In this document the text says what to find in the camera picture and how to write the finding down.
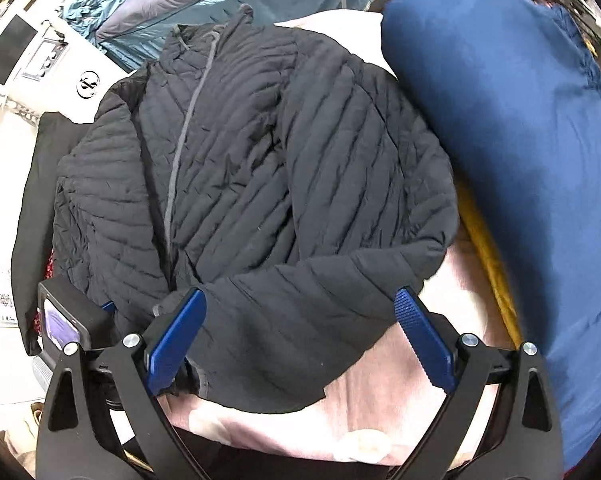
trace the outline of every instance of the quilted jacket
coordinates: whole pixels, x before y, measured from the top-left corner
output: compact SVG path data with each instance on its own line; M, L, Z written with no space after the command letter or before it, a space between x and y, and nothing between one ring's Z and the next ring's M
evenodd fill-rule
M395 322L457 226L447 155L397 81L244 9L178 27L103 98L58 165L55 272L114 301L123 334L198 286L205 397L288 412Z

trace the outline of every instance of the logo sticker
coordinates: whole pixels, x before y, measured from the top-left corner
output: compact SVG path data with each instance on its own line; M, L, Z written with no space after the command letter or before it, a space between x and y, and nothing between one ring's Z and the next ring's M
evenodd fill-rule
M76 91L83 99L89 99L96 95L100 78L93 70L87 70L80 75L78 83L76 83Z

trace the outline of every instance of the pink blanket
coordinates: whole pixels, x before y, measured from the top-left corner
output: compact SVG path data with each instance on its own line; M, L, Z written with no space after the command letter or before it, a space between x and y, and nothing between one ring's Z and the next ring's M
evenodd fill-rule
M381 14L329 10L282 23L322 32L351 53L390 70L380 51ZM447 316L459 333L488 345L512 348L480 260L461 226L442 267L420 294L426 306ZM454 462L470 460L495 399L488 386ZM161 399L169 420L210 440L263 452L338 462L402 464L437 413L445 394L429 383L398 325L340 378L325 399L295 413L264 415L224 408L196 396Z

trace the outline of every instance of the textured grip surface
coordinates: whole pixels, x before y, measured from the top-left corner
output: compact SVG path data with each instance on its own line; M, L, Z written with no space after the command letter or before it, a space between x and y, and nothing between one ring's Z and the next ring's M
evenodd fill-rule
M456 389L454 356L408 290L395 295L395 317L407 335L411 347L431 384L447 394Z
M205 294L202 290L194 290L184 299L180 313L149 356L146 384L153 395L157 395L174 380L206 315Z

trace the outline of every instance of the silver bolt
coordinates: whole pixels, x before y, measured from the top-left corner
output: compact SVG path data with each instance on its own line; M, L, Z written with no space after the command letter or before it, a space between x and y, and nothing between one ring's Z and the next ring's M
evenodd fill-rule
M138 334L127 334L122 340L122 344L127 348L134 348L138 343L140 343Z
M533 343L527 341L522 345L522 351L527 355L536 355L538 353L538 347Z
M478 339L477 335L474 334L463 334L460 337L460 340L462 341L462 344L465 346L478 346L478 343L480 342L480 339Z
M67 343L62 351L65 355L73 355L78 352L78 343Z

